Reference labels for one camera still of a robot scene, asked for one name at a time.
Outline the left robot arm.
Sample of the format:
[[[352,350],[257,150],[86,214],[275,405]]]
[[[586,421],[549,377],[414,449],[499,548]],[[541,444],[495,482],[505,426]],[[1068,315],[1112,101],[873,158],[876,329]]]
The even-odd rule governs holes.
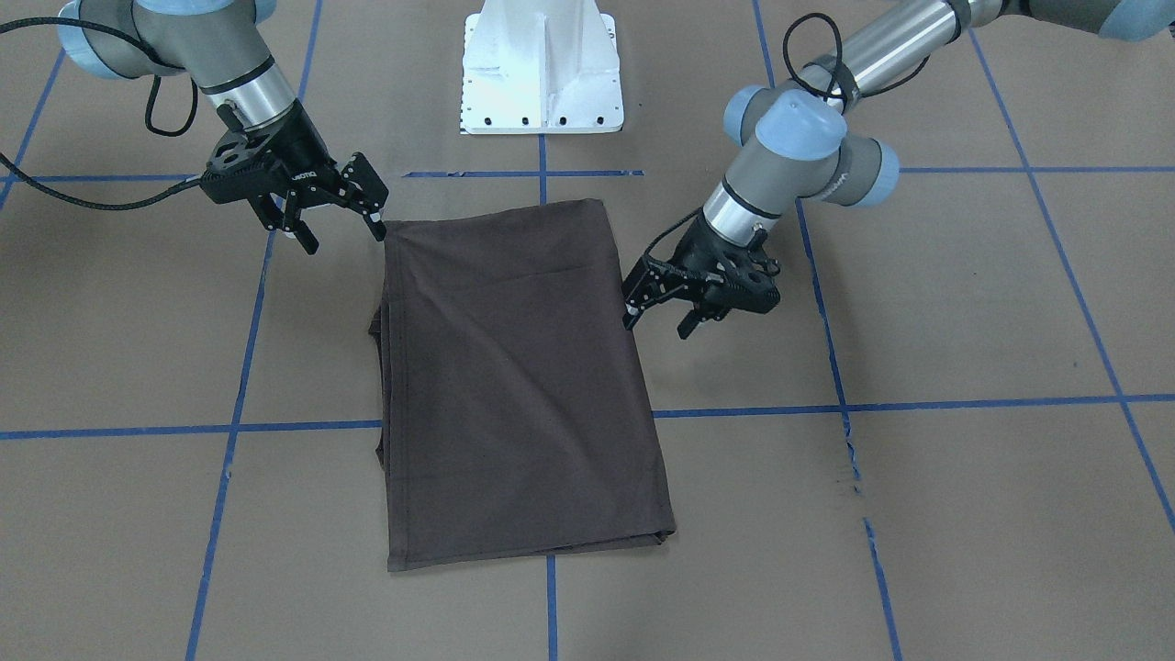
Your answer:
[[[705,204],[683,218],[685,234],[670,258],[645,251],[622,282],[622,325],[634,328],[647,309],[673,298],[691,304],[680,338],[734,310],[768,313],[780,301],[780,268],[764,244],[797,201],[870,207],[897,187],[895,151],[852,134],[846,113],[907,83],[932,53],[999,16],[1140,41],[1167,28],[1174,8],[1170,1],[900,1],[850,38],[834,31],[834,50],[801,67],[784,61],[784,85],[732,96],[723,129],[739,153]]]

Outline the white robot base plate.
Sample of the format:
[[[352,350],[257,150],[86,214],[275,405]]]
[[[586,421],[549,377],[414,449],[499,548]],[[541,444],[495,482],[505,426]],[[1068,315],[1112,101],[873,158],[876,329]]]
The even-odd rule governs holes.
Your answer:
[[[463,38],[463,134],[622,131],[617,26],[596,1],[486,1]]]

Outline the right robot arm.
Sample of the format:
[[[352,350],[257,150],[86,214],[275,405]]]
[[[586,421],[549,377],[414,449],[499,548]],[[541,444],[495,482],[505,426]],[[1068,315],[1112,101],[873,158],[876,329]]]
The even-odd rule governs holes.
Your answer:
[[[336,163],[257,26],[273,1],[70,1],[59,38],[73,62],[106,79],[188,74],[227,131],[200,188],[215,204],[244,200],[262,225],[286,231],[306,252],[318,240],[307,208],[358,213],[372,237],[387,186],[361,153]]]

